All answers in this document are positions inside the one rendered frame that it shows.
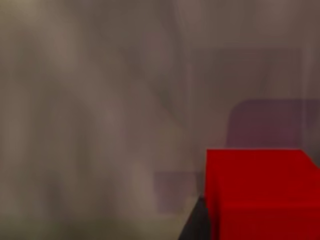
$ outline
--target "blurred fabric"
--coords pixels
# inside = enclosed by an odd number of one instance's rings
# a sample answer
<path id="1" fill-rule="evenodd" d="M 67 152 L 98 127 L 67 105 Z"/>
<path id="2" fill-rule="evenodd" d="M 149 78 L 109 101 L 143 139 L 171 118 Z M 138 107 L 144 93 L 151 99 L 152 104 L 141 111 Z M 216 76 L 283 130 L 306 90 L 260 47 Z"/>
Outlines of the blurred fabric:
<path id="1" fill-rule="evenodd" d="M 177 239 L 206 149 L 228 145 L 247 100 L 302 101 L 299 146 L 317 162 L 318 114 L 303 119 L 318 107 L 303 102 L 320 96 L 318 9 L 0 1 L 1 239 Z"/>

